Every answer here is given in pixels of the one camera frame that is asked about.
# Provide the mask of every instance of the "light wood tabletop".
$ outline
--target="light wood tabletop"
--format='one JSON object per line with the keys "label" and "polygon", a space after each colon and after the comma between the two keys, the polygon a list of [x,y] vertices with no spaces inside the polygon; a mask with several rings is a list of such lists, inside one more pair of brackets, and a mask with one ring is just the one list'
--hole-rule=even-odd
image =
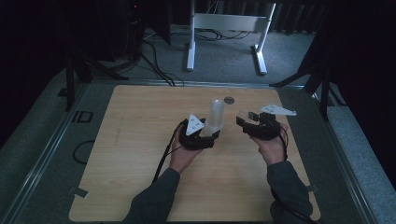
{"label": "light wood tabletop", "polygon": [[[266,165],[257,145],[235,122],[240,109],[259,114],[269,104],[282,106],[277,91],[244,88],[118,86],[113,91],[69,217],[73,221],[120,221],[135,195],[147,188],[176,126],[193,113],[206,118],[213,99],[225,105],[224,127],[182,174],[169,221],[271,220],[274,201]],[[276,120],[288,124],[285,116]],[[289,128],[288,161],[310,185]],[[165,161],[163,170],[168,167]],[[313,219],[320,218],[314,194]]]}

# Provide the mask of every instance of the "sleeve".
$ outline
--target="sleeve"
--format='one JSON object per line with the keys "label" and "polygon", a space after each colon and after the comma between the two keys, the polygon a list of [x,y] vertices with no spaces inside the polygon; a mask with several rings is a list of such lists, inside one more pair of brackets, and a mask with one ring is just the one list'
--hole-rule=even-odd
{"label": "sleeve", "polygon": [[[309,194],[289,161],[269,165],[267,180],[278,199],[300,214],[309,217],[313,212]],[[271,205],[271,216],[275,223],[306,223],[285,209],[279,202]]]}
{"label": "sleeve", "polygon": [[134,197],[124,224],[165,223],[171,211],[180,174],[167,168],[158,180]]}

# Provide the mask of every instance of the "gray floor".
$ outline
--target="gray floor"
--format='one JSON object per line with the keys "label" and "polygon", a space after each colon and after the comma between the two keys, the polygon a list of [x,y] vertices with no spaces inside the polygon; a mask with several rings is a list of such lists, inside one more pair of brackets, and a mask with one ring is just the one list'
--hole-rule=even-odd
{"label": "gray floor", "polygon": [[[187,36],[173,35],[171,46],[156,38],[148,41],[157,50],[161,69],[183,79],[186,86],[268,88],[269,83],[295,73],[313,37],[306,34],[269,34],[265,45],[266,76],[258,75],[251,55],[250,47],[258,40],[257,34],[240,40],[198,41],[192,72],[185,70]],[[142,52],[153,59],[149,45],[144,45]],[[134,67],[124,70],[122,74],[130,78],[127,81],[113,80],[95,71],[91,84],[78,83],[81,97],[70,112],[64,112],[65,99],[57,96],[60,88],[65,86],[64,73],[51,81],[21,126],[0,150],[1,217],[8,217],[13,223],[72,223],[68,219],[68,211],[74,195],[67,191],[78,186],[84,171],[84,165],[73,160],[73,150],[78,144],[95,138],[116,85],[166,85],[143,67],[149,66],[140,60]],[[301,86],[305,81],[306,77],[292,84]],[[362,223],[334,156],[328,125],[318,113],[318,101],[296,88],[279,90],[279,95],[285,107],[298,111],[297,117],[290,118],[290,126],[310,182],[318,187],[315,194],[321,220],[323,223]],[[73,122],[77,111],[92,112],[92,121]],[[91,147],[90,144],[84,145],[86,154],[81,157],[88,157]],[[35,162],[40,154],[49,148],[54,149],[46,158],[48,166],[38,167],[45,171],[43,175],[29,174],[32,168],[37,168]],[[17,198],[26,203],[24,206],[11,206],[20,188],[31,184],[23,182],[28,175],[35,178],[32,182],[34,190],[28,191],[26,197]],[[17,211],[15,217],[6,213],[10,206]]]}

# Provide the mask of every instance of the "white bottle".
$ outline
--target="white bottle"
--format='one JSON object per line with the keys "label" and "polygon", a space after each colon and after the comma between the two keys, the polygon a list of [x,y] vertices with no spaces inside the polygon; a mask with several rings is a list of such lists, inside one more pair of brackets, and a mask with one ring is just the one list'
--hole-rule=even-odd
{"label": "white bottle", "polygon": [[205,121],[203,129],[204,136],[212,136],[213,133],[222,131],[224,125],[224,102],[222,100],[213,100],[210,104],[210,111]]}

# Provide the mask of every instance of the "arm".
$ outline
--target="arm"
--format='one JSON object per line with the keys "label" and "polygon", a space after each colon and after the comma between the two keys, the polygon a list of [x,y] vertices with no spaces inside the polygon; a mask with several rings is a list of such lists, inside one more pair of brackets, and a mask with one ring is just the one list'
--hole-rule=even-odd
{"label": "arm", "polygon": [[202,151],[190,151],[178,142],[179,130],[172,143],[169,167],[155,183],[134,197],[130,212],[122,223],[165,223],[171,211],[180,175]]}
{"label": "arm", "polygon": [[[288,127],[282,124],[282,128],[285,132],[282,131],[281,137],[285,139]],[[285,161],[286,155],[280,137],[270,141],[255,137],[250,138],[259,146],[259,152],[267,164],[267,181],[276,197],[276,201],[271,206],[271,215],[274,222],[306,223],[282,206],[282,203],[284,203],[307,217],[313,212],[304,183],[297,176],[291,163]]]}

